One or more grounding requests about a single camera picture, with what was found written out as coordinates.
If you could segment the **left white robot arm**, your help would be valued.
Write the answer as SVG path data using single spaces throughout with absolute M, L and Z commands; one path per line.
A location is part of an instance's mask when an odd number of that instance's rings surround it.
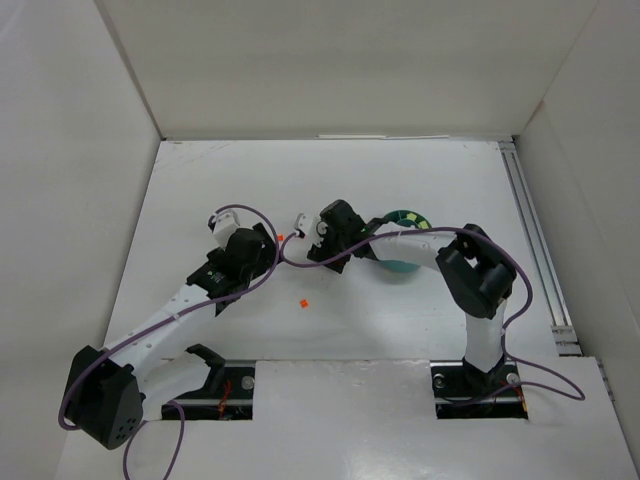
M 113 450 L 132 437 L 146 407 L 176 396 L 167 373 L 203 386 L 215 354 L 196 342 L 196 332 L 270 277 L 279 263 L 277 241 L 268 220 L 235 228 L 151 318 L 119 341 L 81 349 L 69 370 L 59 425 Z

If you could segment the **teal round divided container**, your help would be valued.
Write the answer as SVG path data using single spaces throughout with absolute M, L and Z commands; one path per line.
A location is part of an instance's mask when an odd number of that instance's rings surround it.
M 394 210 L 383 216 L 385 223 L 376 231 L 376 235 L 390 233 L 390 236 L 374 240 L 370 246 L 374 256 L 383 268 L 408 274 L 418 268 L 437 269 L 435 257 L 437 251 L 425 234 L 409 235 L 410 231 L 428 229 L 429 221 L 422 217 L 420 223 L 404 218 L 411 210 Z

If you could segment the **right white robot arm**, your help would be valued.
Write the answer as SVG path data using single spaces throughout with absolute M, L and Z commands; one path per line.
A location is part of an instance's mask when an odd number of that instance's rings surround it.
M 487 386 L 504 365 L 501 329 L 516 270 L 505 255 L 467 224 L 447 239 L 410 210 L 364 221 L 351 205 L 336 200 L 317 215 L 301 214 L 295 227 L 307 236 L 307 259 L 338 274 L 353 257 L 387 266 L 424 267 L 440 273 L 455 304 L 465 313 L 467 344 L 463 372 L 470 384 Z

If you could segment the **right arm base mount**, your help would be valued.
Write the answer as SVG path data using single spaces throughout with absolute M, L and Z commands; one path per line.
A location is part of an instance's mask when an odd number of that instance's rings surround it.
M 464 360 L 432 361 L 431 383 L 440 420 L 528 418 L 514 362 L 501 361 L 488 373 Z

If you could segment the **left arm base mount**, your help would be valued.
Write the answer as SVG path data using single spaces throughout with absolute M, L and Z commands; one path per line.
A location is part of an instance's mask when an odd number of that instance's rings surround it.
M 225 360 L 208 347 L 196 344 L 186 352 L 207 366 L 207 376 L 197 389 L 174 399 L 186 420 L 246 421 L 253 419 L 256 362 Z

